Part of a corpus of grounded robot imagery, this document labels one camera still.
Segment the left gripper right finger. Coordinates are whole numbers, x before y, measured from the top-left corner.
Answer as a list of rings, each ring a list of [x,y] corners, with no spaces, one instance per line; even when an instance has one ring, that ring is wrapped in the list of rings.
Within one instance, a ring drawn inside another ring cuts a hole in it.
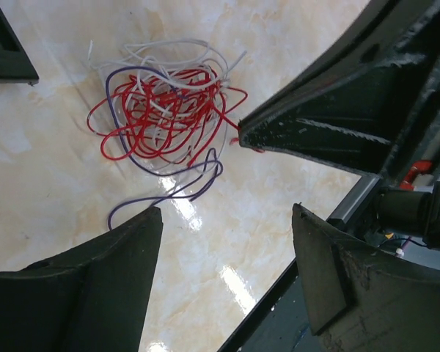
[[[310,329],[323,351],[440,351],[440,270],[394,257],[293,206]]]

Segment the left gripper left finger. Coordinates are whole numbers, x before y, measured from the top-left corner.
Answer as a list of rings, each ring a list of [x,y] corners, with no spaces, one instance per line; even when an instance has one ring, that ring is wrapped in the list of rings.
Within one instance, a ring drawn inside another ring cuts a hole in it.
[[[0,351],[137,351],[161,210],[19,271],[0,272]]]

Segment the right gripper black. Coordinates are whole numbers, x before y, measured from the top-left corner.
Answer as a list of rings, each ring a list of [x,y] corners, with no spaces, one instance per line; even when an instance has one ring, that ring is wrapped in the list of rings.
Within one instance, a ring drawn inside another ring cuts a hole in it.
[[[240,123],[250,149],[346,171],[440,174],[440,1],[371,1],[303,73]]]

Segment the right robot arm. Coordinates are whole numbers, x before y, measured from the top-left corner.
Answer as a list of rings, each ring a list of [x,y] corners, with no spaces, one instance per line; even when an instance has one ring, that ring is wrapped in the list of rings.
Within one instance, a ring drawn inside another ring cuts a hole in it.
[[[241,146],[377,178],[363,234],[440,249],[440,1],[371,1],[345,33],[240,123]]]

